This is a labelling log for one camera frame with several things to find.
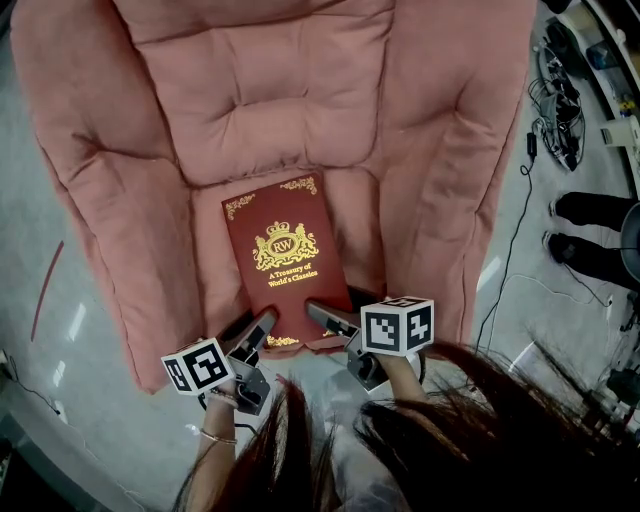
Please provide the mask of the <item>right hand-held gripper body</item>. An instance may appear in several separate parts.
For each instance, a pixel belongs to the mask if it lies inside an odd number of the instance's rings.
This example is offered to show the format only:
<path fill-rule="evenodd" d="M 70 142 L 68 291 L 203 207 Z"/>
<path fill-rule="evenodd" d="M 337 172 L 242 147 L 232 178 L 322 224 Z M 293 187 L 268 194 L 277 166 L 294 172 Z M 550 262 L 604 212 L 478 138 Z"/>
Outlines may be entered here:
<path fill-rule="evenodd" d="M 377 356 L 407 358 L 433 343 L 433 300 L 404 296 L 366 305 L 345 346 L 347 369 L 371 393 L 388 381 Z"/>

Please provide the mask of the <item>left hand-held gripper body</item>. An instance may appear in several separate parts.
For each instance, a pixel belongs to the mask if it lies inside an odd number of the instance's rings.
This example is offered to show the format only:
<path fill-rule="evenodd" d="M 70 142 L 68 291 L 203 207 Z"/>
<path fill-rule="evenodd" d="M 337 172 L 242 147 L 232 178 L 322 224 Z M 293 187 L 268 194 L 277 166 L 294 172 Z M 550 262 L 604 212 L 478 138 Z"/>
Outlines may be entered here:
<path fill-rule="evenodd" d="M 244 414 L 258 416 L 270 392 L 257 367 L 259 352 L 246 342 L 224 355 L 215 338 L 200 340 L 161 361 L 174 388 L 182 395 L 204 397 L 222 385 L 234 384 L 239 411 Z"/>

